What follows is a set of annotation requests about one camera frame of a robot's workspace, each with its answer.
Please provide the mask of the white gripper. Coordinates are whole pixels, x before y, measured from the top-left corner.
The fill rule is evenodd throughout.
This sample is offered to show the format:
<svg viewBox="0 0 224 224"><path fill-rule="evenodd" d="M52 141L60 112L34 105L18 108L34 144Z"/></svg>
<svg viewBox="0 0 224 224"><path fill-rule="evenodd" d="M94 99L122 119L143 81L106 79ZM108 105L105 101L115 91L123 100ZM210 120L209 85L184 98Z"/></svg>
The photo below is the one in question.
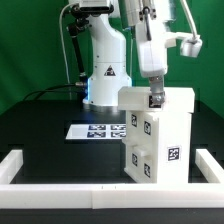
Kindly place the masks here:
<svg viewBox="0 0 224 224"><path fill-rule="evenodd" d="M144 22L135 27L137 55L141 76L149 78L152 102L162 105L165 101L164 77L167 73L167 49L165 47L165 28L160 21L149 24L151 40L146 37Z"/></svg>

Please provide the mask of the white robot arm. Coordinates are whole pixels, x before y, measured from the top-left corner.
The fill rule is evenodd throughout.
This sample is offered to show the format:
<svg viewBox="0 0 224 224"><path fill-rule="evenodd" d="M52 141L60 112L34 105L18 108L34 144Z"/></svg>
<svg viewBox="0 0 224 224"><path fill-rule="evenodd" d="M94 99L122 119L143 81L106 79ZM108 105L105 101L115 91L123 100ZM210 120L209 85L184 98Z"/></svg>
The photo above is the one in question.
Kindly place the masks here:
<svg viewBox="0 0 224 224"><path fill-rule="evenodd" d="M173 20L173 0L68 0L75 17L73 36L87 29L93 47L93 73L87 79L83 103L95 109L116 108L118 91L130 87L126 72L126 39L109 23L119 17L136 40L140 74L150 82L151 102L164 103L167 73L167 23Z"/></svg>

